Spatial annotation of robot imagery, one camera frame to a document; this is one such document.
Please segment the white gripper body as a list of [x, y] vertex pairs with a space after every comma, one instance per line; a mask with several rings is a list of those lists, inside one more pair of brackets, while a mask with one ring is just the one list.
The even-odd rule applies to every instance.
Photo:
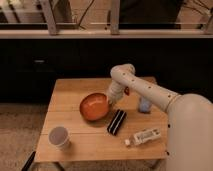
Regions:
[[123, 98], [125, 87], [116, 81], [112, 81], [107, 90], [107, 99], [110, 105], [117, 103]]

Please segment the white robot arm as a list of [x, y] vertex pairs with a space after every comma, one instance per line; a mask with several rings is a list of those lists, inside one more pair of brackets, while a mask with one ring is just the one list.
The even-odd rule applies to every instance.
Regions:
[[193, 93], [179, 94], [135, 76], [132, 64], [114, 66], [107, 95], [111, 103], [126, 87], [168, 115], [166, 171], [213, 171], [213, 103]]

